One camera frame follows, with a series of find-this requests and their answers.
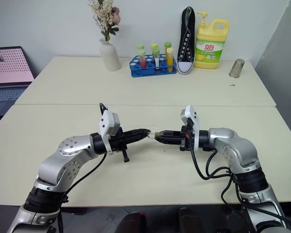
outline laptop keyboard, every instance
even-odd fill
[[[0,90],[0,101],[17,100],[25,89]]]

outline pink flower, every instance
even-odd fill
[[[113,8],[113,13],[112,13],[112,16],[113,16],[113,23],[115,24],[115,25],[118,25],[119,23],[120,23],[120,21],[121,21],[121,18],[120,18],[120,16],[118,15],[119,13],[120,13],[120,9],[118,9],[117,7],[114,7]]]

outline yellow liquid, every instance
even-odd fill
[[[167,65],[168,65],[168,72],[173,71],[173,63],[174,63],[174,57],[171,53],[166,53],[166,59],[167,59]]]

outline dish soap bottle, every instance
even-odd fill
[[[197,31],[194,66],[204,69],[216,69],[226,41],[229,22],[224,19],[215,19],[206,27],[205,17],[207,17],[208,13],[197,12],[197,14],[201,14],[203,19],[199,23]],[[224,29],[216,28],[217,24],[223,24]]]

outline metal cup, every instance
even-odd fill
[[[231,69],[231,71],[228,73],[228,75],[232,78],[238,78],[239,75],[241,74],[242,68],[244,65],[244,60],[243,59],[236,59],[234,62],[234,65]]]

